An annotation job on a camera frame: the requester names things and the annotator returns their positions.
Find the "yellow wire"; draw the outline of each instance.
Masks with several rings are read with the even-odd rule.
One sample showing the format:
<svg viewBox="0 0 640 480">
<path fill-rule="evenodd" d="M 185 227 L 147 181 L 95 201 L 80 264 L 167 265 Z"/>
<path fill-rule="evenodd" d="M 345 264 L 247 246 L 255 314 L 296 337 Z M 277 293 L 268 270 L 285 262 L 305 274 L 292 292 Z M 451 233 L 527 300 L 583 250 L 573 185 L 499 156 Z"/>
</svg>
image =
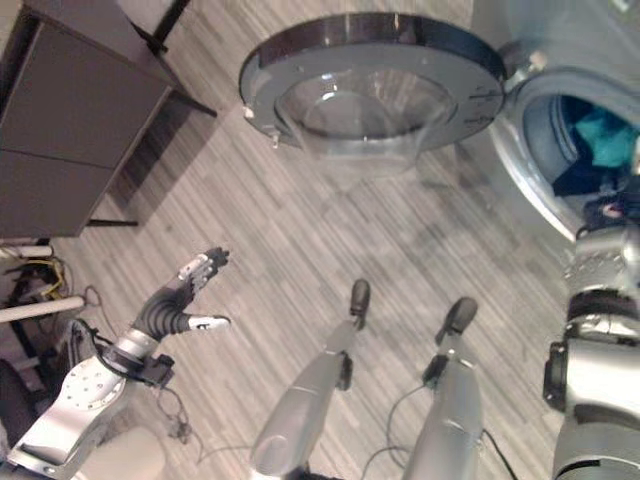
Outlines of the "yellow wire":
<svg viewBox="0 0 640 480">
<path fill-rule="evenodd" d="M 57 277 L 56 283 L 54 283 L 51 287 L 47 288 L 44 292 L 41 293 L 43 297 L 56 292 L 64 284 L 64 274 L 62 272 L 60 262 L 53 262 L 51 260 L 29 260 L 26 263 L 27 265 L 48 265 L 53 268 L 53 271 L 55 272 Z"/>
</svg>

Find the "white pipe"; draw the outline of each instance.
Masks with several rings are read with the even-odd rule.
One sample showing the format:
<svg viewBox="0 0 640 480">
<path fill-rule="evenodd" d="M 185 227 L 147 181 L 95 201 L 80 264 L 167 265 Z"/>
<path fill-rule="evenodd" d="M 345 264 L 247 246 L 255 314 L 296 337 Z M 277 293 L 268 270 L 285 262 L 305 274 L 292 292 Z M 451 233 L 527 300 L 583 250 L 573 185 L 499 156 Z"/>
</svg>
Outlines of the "white pipe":
<svg viewBox="0 0 640 480">
<path fill-rule="evenodd" d="M 75 310 L 76 308 L 84 307 L 84 305 L 84 298 L 77 295 L 74 297 L 63 298 L 61 300 L 52 300 L 50 302 L 3 308 L 0 310 L 0 323 L 10 322 L 12 320 L 21 320 L 23 318 L 39 317 L 40 315 L 49 315 L 51 313 L 63 312 L 65 310 Z"/>
<path fill-rule="evenodd" d="M 51 257 L 52 255 L 53 247 L 50 245 L 0 245 L 0 258 L 39 258 Z"/>
</svg>

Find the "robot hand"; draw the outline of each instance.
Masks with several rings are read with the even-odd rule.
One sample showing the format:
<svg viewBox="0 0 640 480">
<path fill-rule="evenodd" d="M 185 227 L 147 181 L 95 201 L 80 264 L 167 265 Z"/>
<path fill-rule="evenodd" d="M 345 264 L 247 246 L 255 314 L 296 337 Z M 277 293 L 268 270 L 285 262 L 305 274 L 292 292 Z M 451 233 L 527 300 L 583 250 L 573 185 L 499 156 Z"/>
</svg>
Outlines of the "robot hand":
<svg viewBox="0 0 640 480">
<path fill-rule="evenodd" d="M 226 265 L 220 248 L 198 255 L 143 306 L 132 327 L 106 351 L 95 344 L 95 331 L 84 321 L 94 356 L 66 376 L 51 407 L 18 441 L 0 469 L 0 479 L 68 480 L 104 436 L 108 423 L 124 408 L 136 383 L 165 386 L 173 360 L 152 354 L 169 334 L 229 325 L 221 316 L 189 315 L 184 309 L 195 294 Z"/>
</svg>

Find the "washing machine door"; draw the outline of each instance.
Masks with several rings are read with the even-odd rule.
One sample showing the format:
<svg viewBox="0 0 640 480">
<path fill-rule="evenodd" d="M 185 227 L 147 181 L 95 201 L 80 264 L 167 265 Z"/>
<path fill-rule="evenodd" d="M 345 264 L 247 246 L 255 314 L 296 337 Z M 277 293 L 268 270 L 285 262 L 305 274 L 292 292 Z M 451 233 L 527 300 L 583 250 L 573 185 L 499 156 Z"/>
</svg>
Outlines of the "washing machine door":
<svg viewBox="0 0 640 480">
<path fill-rule="evenodd" d="M 246 59 L 246 119 L 320 163 L 393 173 L 487 127 L 505 66 L 480 38 L 433 19 L 349 13 L 283 31 Z"/>
</svg>

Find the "desk leg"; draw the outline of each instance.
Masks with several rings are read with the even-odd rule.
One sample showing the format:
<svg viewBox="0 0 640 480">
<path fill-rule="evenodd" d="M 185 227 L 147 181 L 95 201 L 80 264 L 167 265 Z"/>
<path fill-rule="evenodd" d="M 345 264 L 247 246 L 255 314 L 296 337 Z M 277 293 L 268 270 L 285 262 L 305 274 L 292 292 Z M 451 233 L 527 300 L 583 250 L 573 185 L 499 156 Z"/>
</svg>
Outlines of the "desk leg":
<svg viewBox="0 0 640 480">
<path fill-rule="evenodd" d="M 92 218 L 87 227 L 137 227 L 138 222 L 132 220 L 100 220 Z"/>
<path fill-rule="evenodd" d="M 206 105 L 203 105 L 202 103 L 198 102 L 197 100 L 194 100 L 189 95 L 179 90 L 172 90 L 171 93 L 169 94 L 169 98 L 172 100 L 177 100 L 178 102 L 184 103 L 188 107 L 198 110 L 199 112 L 206 113 L 207 115 L 211 115 L 213 118 L 216 118 L 218 116 L 218 112 L 216 112 L 214 109 L 209 108 Z"/>
</svg>

